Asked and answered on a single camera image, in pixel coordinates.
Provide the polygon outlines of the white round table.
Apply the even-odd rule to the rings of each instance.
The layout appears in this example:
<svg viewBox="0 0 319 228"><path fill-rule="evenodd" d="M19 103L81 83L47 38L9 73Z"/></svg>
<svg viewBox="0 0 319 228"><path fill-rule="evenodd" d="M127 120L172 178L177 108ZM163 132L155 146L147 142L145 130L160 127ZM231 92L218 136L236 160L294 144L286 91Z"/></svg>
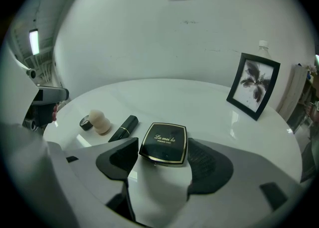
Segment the white round table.
<svg viewBox="0 0 319 228"><path fill-rule="evenodd" d="M184 125L189 137L261 155L300 185L301 153L286 122L270 106L255 121L227 102L228 93L227 87L190 80L111 84L82 94L63 107L57 121L46 127L44 138L65 150L105 144L111 134L100 136L92 129L84 131L79 126L82 117L90 110L100 110L116 130L129 115L135 115L139 125L133 136L139 139L153 122ZM137 220L154 228L204 227L195 224L188 211L186 188L190 179L188 166L164 167L139 158L129 176ZM291 208L298 196L286 207Z"/></svg>

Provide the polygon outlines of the small round silver tin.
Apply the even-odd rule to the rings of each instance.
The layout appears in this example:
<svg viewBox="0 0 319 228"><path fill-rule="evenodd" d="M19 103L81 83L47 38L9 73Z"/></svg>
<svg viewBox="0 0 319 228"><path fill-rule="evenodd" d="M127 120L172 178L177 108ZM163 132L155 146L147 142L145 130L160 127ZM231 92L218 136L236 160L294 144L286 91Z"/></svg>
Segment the small round silver tin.
<svg viewBox="0 0 319 228"><path fill-rule="evenodd" d="M84 131L88 131L90 130L93 125L90 123L89 121L89 115L83 117L80 122L79 122L79 126L84 130Z"/></svg>

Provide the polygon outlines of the square black compact case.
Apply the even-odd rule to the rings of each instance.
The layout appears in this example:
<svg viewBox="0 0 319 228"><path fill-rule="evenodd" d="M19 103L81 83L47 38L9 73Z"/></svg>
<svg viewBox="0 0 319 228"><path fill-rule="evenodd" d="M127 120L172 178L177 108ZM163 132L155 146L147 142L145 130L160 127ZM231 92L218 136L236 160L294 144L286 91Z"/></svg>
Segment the square black compact case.
<svg viewBox="0 0 319 228"><path fill-rule="evenodd" d="M185 126L154 122L143 138L139 155L156 164L178 167L185 162L187 148Z"/></svg>

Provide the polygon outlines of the black framed picture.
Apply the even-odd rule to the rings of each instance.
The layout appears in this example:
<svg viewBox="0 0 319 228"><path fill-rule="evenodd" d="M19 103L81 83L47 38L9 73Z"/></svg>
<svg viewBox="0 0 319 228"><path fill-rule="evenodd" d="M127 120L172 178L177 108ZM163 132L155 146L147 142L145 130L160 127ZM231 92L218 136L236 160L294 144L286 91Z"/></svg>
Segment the black framed picture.
<svg viewBox="0 0 319 228"><path fill-rule="evenodd" d="M270 99L279 70L276 61L242 53L227 102L257 121Z"/></svg>

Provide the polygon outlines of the grey wooden cabinet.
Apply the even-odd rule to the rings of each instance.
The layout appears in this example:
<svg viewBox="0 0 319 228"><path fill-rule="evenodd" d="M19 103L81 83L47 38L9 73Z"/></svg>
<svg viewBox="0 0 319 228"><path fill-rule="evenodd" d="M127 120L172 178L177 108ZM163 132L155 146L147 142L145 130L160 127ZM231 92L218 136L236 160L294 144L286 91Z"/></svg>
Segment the grey wooden cabinet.
<svg viewBox="0 0 319 228"><path fill-rule="evenodd" d="M316 100L316 89L309 80L308 68L301 65L292 67L291 77L278 113L289 128L296 132L307 116L307 107Z"/></svg>

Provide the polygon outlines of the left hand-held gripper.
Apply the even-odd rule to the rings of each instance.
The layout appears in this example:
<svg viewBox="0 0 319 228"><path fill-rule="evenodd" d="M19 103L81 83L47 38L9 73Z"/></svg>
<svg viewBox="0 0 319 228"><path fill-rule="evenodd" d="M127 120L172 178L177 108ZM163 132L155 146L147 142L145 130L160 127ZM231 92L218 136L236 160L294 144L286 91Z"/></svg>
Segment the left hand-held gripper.
<svg viewBox="0 0 319 228"><path fill-rule="evenodd" d="M6 124L21 125L31 104L56 104L68 98L65 88L37 87L6 46Z"/></svg>

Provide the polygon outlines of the small black rectangular stick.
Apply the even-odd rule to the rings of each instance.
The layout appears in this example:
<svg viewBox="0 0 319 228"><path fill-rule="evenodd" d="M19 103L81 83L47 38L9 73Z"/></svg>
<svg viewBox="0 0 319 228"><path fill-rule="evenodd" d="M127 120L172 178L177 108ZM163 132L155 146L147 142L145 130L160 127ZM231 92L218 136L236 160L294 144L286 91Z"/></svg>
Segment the small black rectangular stick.
<svg viewBox="0 0 319 228"><path fill-rule="evenodd" d="M118 130L112 135L108 142L117 141L120 139L128 138L134 129L137 127L139 120L136 116L130 115Z"/></svg>

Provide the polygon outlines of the ceiling light strip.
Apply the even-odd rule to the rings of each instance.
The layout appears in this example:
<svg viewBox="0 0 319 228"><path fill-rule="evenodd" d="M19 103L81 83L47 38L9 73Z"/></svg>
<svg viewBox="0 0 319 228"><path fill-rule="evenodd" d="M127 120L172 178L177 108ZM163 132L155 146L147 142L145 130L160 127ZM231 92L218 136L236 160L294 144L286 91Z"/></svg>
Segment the ceiling light strip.
<svg viewBox="0 0 319 228"><path fill-rule="evenodd" d="M33 55L39 53L38 29L33 29L29 32L29 42Z"/></svg>

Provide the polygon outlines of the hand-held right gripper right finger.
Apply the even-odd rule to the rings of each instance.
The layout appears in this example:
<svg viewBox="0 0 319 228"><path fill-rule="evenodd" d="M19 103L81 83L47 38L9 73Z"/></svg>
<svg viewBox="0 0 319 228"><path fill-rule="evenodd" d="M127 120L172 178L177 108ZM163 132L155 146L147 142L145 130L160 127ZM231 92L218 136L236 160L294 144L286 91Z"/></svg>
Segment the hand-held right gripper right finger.
<svg viewBox="0 0 319 228"><path fill-rule="evenodd" d="M261 155L189 138L192 181L187 207L195 224L258 226L301 192L299 183Z"/></svg>

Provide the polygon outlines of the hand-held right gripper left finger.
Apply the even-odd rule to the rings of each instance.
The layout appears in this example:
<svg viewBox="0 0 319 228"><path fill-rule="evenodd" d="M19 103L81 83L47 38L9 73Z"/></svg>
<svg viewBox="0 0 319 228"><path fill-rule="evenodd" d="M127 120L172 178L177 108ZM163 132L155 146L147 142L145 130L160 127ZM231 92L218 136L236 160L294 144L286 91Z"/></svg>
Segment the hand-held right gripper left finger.
<svg viewBox="0 0 319 228"><path fill-rule="evenodd" d="M62 150L49 142L55 175L78 222L135 222L128 176L137 158L136 137Z"/></svg>

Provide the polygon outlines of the small beige ball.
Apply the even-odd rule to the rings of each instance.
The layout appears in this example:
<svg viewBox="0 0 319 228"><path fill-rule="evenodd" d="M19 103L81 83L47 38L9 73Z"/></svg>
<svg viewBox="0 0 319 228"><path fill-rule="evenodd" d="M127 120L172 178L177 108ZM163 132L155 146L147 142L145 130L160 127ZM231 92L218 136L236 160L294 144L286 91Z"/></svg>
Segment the small beige ball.
<svg viewBox="0 0 319 228"><path fill-rule="evenodd" d="M111 128L110 121L105 117L104 113L99 110L91 110L89 112L89 122L100 135L107 133Z"/></svg>

